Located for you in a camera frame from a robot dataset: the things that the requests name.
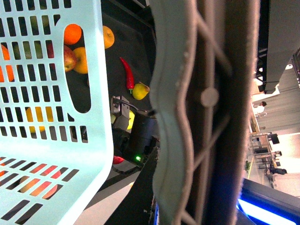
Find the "left gripper finger pad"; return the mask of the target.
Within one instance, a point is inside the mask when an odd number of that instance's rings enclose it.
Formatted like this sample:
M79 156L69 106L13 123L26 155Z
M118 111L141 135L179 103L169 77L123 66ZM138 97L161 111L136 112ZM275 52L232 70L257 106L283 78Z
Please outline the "left gripper finger pad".
M152 0L150 102L162 225L234 225L243 187L258 0Z

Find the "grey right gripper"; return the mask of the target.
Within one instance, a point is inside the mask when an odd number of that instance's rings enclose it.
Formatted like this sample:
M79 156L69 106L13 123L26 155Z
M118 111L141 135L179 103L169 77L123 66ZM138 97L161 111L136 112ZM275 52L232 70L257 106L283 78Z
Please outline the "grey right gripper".
M125 131L129 125L129 101L124 96L113 96L111 98L111 115L115 117L113 128L121 128Z

